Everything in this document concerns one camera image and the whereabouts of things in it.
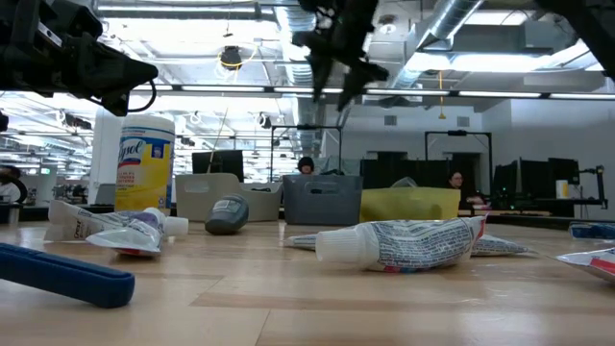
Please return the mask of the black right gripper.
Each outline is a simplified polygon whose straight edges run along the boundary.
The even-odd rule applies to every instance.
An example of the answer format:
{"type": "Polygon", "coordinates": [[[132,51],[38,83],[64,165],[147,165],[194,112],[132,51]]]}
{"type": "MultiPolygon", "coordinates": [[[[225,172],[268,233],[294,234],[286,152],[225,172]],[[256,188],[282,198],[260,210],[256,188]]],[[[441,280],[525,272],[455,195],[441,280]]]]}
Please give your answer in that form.
{"type": "MultiPolygon", "coordinates": [[[[292,35],[292,44],[307,47],[312,71],[312,100],[317,102],[332,70],[332,58],[340,62],[365,59],[364,41],[375,30],[373,17],[378,0],[300,0],[302,10],[315,14],[316,24],[310,31],[292,35]]],[[[345,75],[337,110],[344,108],[374,82],[386,82],[388,70],[370,62],[359,61],[345,75]]]]}

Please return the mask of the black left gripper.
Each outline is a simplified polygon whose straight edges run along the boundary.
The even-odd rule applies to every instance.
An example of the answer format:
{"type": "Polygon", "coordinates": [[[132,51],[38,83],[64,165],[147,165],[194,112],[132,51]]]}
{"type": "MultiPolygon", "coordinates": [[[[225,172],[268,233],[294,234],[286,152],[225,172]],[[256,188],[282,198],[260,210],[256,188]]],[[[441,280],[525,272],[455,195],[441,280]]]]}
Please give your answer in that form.
{"type": "Polygon", "coordinates": [[[82,4],[1,0],[1,88],[103,96],[105,110],[126,116],[129,91],[155,80],[158,69],[96,41],[101,34],[82,4]]]}

